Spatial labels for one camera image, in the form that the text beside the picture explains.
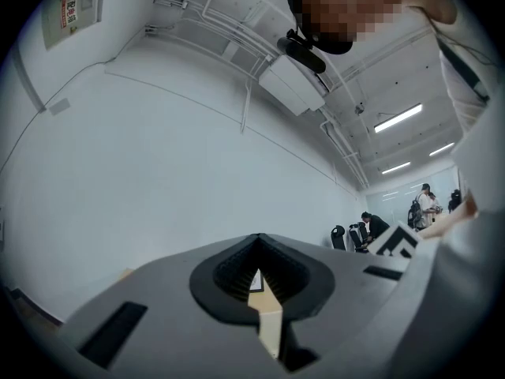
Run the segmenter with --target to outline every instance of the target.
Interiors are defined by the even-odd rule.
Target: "ceiling light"
[[[382,174],[391,173],[392,171],[398,170],[399,168],[407,167],[409,165],[410,165],[410,162],[400,164],[399,166],[396,166],[396,167],[390,168],[389,170],[383,171]]]
[[[387,129],[390,126],[396,125],[401,121],[405,121],[412,115],[419,114],[422,109],[423,104],[418,104],[414,108],[410,108],[409,110],[403,111],[402,113],[396,115],[395,117],[388,119],[386,122],[382,122],[379,125],[374,126],[376,133],[379,133],[380,131]]]
[[[449,148],[449,147],[454,146],[454,145],[455,145],[455,143],[454,143],[454,142],[452,142],[452,143],[448,144],[447,146],[443,146],[442,148],[440,148],[440,149],[438,149],[438,150],[435,150],[434,152],[431,152],[429,155],[430,155],[430,156],[434,156],[436,153],[440,153],[440,152],[442,152],[443,150],[445,150],[446,148]]]

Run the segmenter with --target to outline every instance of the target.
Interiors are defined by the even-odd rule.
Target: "black cap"
[[[296,18],[298,27],[312,45],[328,54],[345,54],[350,51],[353,46],[352,42],[338,41],[338,36],[313,29],[309,14],[302,12],[301,0],[287,0],[287,2],[290,5],[291,13]]]

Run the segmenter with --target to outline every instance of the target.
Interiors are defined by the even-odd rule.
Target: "poster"
[[[61,0],[62,29],[77,21],[77,0]]]

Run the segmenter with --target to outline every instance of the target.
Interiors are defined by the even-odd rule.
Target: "air conditioner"
[[[261,74],[260,86],[295,115],[324,105],[321,94],[284,54]]]

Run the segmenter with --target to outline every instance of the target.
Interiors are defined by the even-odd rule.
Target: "white ceiling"
[[[204,5],[207,0],[193,1]],[[287,0],[268,1],[282,12],[262,0],[211,0],[211,7],[246,21],[250,28],[275,45],[294,22]],[[174,32],[179,36],[214,52],[225,52],[229,44],[225,39],[189,22],[178,22],[187,15],[179,9],[155,5],[152,22],[174,25]],[[246,63],[246,67],[253,65],[252,60],[240,51],[232,58],[232,62]],[[399,14],[392,24],[384,24],[376,32],[361,36],[349,53],[331,56],[331,60],[347,80],[354,100],[362,103],[365,111],[359,117],[355,115],[354,104],[342,86],[325,100],[360,153],[370,183],[401,174],[403,170],[387,176],[381,171],[407,161],[412,162],[412,167],[419,167],[432,159],[428,157],[430,152],[461,138],[440,72],[435,38],[418,13]],[[329,66],[327,75],[339,83]],[[375,125],[418,103],[423,103],[420,114],[375,133]],[[314,113],[303,114],[302,118],[314,124],[323,121]]]

